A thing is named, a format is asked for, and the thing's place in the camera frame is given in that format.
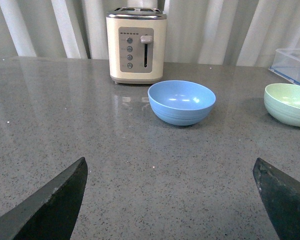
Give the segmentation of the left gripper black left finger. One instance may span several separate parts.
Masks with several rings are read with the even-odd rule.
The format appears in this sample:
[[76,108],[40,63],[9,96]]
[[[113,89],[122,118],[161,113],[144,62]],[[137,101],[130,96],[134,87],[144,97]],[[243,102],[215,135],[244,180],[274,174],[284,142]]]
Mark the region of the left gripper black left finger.
[[69,240],[88,178],[81,157],[0,217],[0,240]]

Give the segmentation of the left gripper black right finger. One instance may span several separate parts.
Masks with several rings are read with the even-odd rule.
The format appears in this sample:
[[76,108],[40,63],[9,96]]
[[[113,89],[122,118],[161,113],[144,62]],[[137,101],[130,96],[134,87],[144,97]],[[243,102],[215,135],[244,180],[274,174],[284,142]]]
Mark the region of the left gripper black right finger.
[[300,240],[300,182],[257,158],[253,177],[267,215],[281,240]]

